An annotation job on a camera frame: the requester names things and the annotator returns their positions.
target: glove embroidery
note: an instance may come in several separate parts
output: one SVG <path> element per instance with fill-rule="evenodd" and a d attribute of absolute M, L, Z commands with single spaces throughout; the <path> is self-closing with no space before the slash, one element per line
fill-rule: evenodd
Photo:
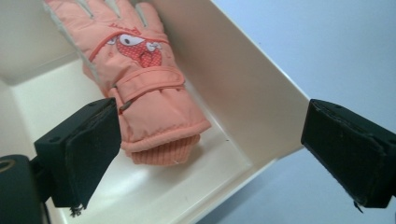
<path fill-rule="evenodd" d="M 134 35 L 121 34 L 111 38 L 107 44 L 115 44 L 119 53 L 138 62 L 144 68 L 162 64 L 161 45 L 158 42 L 150 42 Z"/>
<path fill-rule="evenodd" d="M 134 29 L 129 29 L 129 28 L 126 28 L 126 27 L 118 26 L 116 23 L 111 23 L 108 27 L 118 28 L 118 29 L 124 30 L 126 32 L 132 33 L 134 35 L 141 35 L 142 34 L 142 33 L 140 33 L 139 30 L 137 30 L 136 27 L 134 27 Z"/>

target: pink glove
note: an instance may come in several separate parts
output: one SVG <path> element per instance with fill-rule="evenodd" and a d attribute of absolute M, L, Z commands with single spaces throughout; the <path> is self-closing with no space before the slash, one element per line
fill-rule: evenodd
<path fill-rule="evenodd" d="M 84 73 L 119 107 L 121 148 L 135 163 L 185 162 L 210 127 L 184 88 L 154 7 L 128 0 L 45 0 L 84 62 Z"/>

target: white tray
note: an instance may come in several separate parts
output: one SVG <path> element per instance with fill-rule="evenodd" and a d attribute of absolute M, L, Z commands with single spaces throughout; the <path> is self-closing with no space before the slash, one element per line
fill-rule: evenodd
<path fill-rule="evenodd" d="M 301 147 L 307 98 L 212 2 L 152 2 L 188 90 L 213 127 L 203 133 L 187 164 L 134 165 L 121 151 L 82 216 L 72 218 L 68 209 L 53 208 L 49 200 L 53 223 L 194 222 L 273 161 Z M 38 13 L 47 18 L 44 11 Z M 0 156 L 33 158 L 36 139 L 102 98 L 82 75 L 74 53 L 21 76 L 0 78 Z"/>

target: box wall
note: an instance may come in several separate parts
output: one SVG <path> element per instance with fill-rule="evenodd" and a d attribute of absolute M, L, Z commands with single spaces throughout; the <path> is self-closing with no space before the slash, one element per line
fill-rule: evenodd
<path fill-rule="evenodd" d="M 0 78 L 14 84 L 31 69 L 74 51 L 41 0 L 0 2 Z"/>
<path fill-rule="evenodd" d="M 0 157 L 22 154 L 33 158 L 34 148 L 29 144 L 20 111 L 15 104 L 12 89 L 0 79 Z"/>
<path fill-rule="evenodd" d="M 300 147 L 307 98 L 210 1 L 152 1 L 178 64 L 260 166 Z"/>

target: glove fingers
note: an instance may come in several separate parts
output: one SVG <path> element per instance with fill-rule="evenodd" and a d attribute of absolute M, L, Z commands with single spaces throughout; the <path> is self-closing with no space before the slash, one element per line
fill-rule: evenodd
<path fill-rule="evenodd" d="M 140 20 L 134 7 L 128 0 L 109 0 L 116 1 L 117 7 L 120 11 L 120 17 L 123 21 L 126 21 L 131 27 L 136 26 L 137 28 L 143 27 L 143 22 Z"/>
<path fill-rule="evenodd" d="M 115 21 L 117 12 L 110 8 L 104 0 L 78 0 L 82 6 L 87 8 L 92 18 L 96 21 Z"/>
<path fill-rule="evenodd" d="M 163 33 L 163 23 L 157 10 L 150 3 L 138 3 L 135 8 L 146 27 L 155 32 Z"/>
<path fill-rule="evenodd" d="M 45 0 L 44 2 L 44 6 L 50 12 L 52 18 L 59 20 L 58 22 L 55 20 L 56 23 L 68 24 L 70 21 L 79 19 L 90 20 L 89 12 L 74 0 Z"/>

